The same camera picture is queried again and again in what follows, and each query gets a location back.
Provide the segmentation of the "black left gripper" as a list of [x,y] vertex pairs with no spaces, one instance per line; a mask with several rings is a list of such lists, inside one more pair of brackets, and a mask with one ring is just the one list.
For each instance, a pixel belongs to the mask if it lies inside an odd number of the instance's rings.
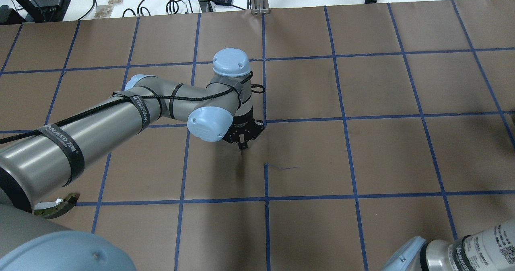
[[248,142],[261,135],[264,129],[264,122],[254,118],[252,104],[243,104],[236,111],[232,124],[224,135],[223,140],[240,145],[240,154],[243,156],[248,149]]

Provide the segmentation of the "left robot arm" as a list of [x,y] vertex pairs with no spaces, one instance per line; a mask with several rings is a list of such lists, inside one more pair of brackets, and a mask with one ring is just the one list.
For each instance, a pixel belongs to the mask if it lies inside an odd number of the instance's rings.
[[203,141],[246,149],[264,130],[253,116],[249,58],[243,50],[222,49],[212,69],[205,88],[134,75],[93,108],[2,139],[8,144],[0,154],[2,271],[134,271],[122,249],[41,218],[35,206],[162,117],[185,122]]

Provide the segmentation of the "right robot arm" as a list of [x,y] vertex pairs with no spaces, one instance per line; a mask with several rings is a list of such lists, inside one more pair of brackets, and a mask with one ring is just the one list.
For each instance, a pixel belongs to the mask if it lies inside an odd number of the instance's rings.
[[453,243],[415,236],[383,265],[383,271],[513,271],[515,220]]

